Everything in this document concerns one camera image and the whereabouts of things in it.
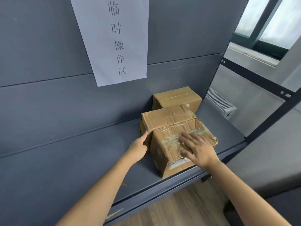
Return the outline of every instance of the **forearm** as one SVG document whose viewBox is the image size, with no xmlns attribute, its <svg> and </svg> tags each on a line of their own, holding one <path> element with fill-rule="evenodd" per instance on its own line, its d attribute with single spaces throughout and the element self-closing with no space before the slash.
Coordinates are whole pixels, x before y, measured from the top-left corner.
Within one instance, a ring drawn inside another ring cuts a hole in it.
<svg viewBox="0 0 301 226">
<path fill-rule="evenodd" d="M 66 225 L 102 225 L 121 183 L 132 166 L 125 157 L 120 160 L 57 223 Z"/>
<path fill-rule="evenodd" d="M 290 225 L 225 164 L 219 162 L 209 172 L 227 194 L 246 226 Z"/>
</svg>

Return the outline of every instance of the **cardboard box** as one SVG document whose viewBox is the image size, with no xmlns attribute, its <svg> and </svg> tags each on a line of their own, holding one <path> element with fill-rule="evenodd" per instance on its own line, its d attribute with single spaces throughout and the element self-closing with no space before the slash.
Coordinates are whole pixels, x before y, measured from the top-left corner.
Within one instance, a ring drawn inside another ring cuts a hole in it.
<svg viewBox="0 0 301 226">
<path fill-rule="evenodd" d="M 148 131 L 144 144 L 150 149 L 153 131 L 159 128 L 195 119 L 195 114 L 185 105 L 175 105 L 141 114 L 140 135 Z"/>
<path fill-rule="evenodd" d="M 201 101 L 202 98 L 187 86 L 154 94 L 152 110 L 184 104 L 195 113 L 200 106 Z"/>
<path fill-rule="evenodd" d="M 189 159 L 181 155 L 181 150 L 189 150 L 179 143 L 179 136 L 183 133 L 195 133 L 205 137 L 214 147 L 217 138 L 199 120 L 193 119 L 153 131 L 150 153 L 162 178 L 178 173 L 194 165 Z"/>
</svg>

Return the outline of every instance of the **windowsill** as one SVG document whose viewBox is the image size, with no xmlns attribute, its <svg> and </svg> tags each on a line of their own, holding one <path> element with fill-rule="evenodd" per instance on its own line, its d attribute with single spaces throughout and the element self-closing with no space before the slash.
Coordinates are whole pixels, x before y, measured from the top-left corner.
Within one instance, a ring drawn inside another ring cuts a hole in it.
<svg viewBox="0 0 301 226">
<path fill-rule="evenodd" d="M 279 62 L 280 62 L 279 60 L 273 59 L 273 58 L 271 58 L 271 57 L 269 57 L 267 55 L 261 54 L 261 53 L 259 53 L 257 51 L 245 48 L 243 46 L 237 45 L 237 44 L 232 43 L 232 42 L 230 42 L 228 48 L 233 49 L 235 51 L 238 51 L 238 52 L 240 52 L 240 53 L 242 53 L 244 55 L 247 55 L 247 56 L 249 56 L 251 58 L 254 58 L 254 59 L 258 60 L 258 61 L 261 61 L 263 63 L 266 63 L 266 64 L 268 64 L 268 65 L 270 65 L 272 67 L 276 67 L 279 64 Z"/>
</svg>

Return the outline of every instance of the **left hand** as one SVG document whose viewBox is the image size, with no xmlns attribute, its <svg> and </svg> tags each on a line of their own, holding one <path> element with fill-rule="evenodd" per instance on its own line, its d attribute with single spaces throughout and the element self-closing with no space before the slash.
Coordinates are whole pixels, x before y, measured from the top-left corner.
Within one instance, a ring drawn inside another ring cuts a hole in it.
<svg viewBox="0 0 301 226">
<path fill-rule="evenodd" d="M 143 145 L 143 142 L 145 141 L 147 136 L 148 136 L 148 132 L 145 131 L 143 136 L 141 136 L 140 138 L 138 138 L 134 142 L 132 142 L 132 144 L 130 145 L 130 147 L 128 148 L 126 153 L 124 154 L 124 156 L 132 164 L 138 162 L 145 155 L 148 147 Z"/>
</svg>

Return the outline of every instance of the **hand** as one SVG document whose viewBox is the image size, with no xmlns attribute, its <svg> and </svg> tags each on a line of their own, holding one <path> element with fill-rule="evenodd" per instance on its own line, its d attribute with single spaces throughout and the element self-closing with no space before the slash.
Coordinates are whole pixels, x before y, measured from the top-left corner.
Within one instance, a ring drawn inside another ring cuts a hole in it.
<svg viewBox="0 0 301 226">
<path fill-rule="evenodd" d="M 145 131 L 143 136 L 132 142 L 132 144 L 124 154 L 124 157 L 126 157 L 131 164 L 138 162 L 145 155 L 148 147 L 143 145 L 143 142 L 145 141 L 147 136 L 148 132 Z"/>
<path fill-rule="evenodd" d="M 181 154 L 203 170 L 210 172 L 216 164 L 221 162 L 211 144 L 201 135 L 182 133 L 179 141 L 193 152 L 191 154 L 191 152 L 183 150 Z"/>
</svg>

